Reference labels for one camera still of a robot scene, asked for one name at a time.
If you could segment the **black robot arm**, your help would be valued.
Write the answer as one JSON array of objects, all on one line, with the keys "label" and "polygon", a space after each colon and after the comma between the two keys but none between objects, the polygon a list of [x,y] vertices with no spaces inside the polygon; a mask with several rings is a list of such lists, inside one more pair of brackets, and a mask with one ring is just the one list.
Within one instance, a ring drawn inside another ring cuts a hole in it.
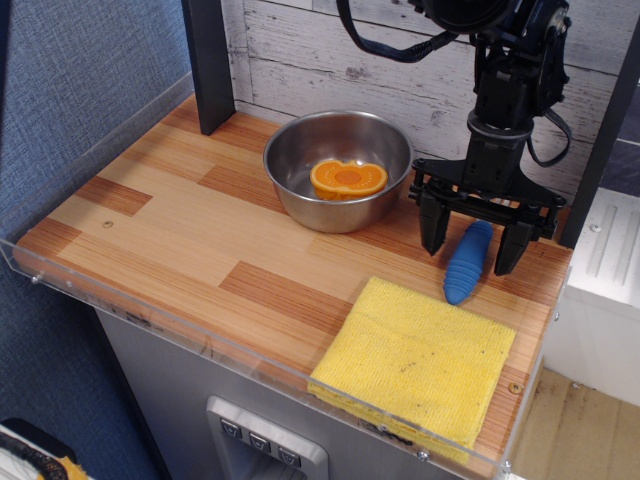
[{"label": "black robot arm", "polygon": [[475,49],[476,103],[467,118],[462,160],[417,159],[410,196],[420,208],[423,247],[436,254],[451,213],[500,225],[498,276],[511,273],[532,241],[553,237],[566,200],[521,170],[535,152],[534,120],[545,117],[566,136],[553,110],[569,78],[564,48],[571,21],[565,1],[416,1],[416,11]]}]

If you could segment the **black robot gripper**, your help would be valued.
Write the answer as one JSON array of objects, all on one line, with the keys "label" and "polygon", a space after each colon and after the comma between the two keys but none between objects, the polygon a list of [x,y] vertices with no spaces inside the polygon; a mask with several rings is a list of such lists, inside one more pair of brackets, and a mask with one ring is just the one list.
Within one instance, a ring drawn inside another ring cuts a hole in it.
[{"label": "black robot gripper", "polygon": [[494,274],[510,274],[531,238],[551,239],[564,197],[533,182],[521,170],[523,151],[533,148],[534,124],[501,129],[467,124],[471,137],[462,160],[418,158],[410,197],[420,207],[423,248],[435,255],[446,239],[450,213],[503,225]]}]

